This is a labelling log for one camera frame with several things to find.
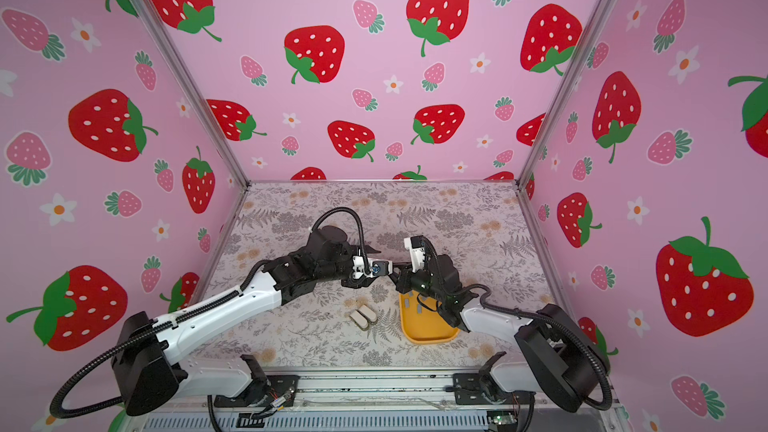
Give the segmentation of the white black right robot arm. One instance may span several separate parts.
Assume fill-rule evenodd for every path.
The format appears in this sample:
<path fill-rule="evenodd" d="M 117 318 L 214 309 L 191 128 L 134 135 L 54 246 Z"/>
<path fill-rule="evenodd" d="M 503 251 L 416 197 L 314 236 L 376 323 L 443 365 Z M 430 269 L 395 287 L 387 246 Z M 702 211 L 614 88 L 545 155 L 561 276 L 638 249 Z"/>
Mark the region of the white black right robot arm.
<path fill-rule="evenodd" d="M 612 407 L 607 356 L 559 306 L 530 312 L 493 304 L 491 289 L 463 285 L 446 255 L 418 252 L 409 263 L 393 265 L 392 281 L 403 295 L 433 300 L 428 309 L 448 326 L 515 343 L 539 389 L 561 409 Z"/>

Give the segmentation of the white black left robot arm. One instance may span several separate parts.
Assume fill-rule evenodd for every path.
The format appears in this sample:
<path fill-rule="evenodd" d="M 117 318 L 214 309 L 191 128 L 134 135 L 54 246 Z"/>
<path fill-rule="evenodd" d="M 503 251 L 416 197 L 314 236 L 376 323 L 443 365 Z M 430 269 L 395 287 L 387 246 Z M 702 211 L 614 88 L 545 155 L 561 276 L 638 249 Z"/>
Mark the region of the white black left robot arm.
<path fill-rule="evenodd" d="M 377 250 L 352 245 L 341 229 L 325 226 L 311 232 L 298 250 L 258 262 L 238 286 L 155 319 L 145 313 L 130 317 L 121 333 L 127 347 L 112 360 L 126 414 L 145 415 L 181 397 L 211 396 L 235 407 L 277 398 L 253 356 L 205 365 L 191 352 L 258 314 L 311 293 L 320 282 L 367 287 L 393 269 Z"/>

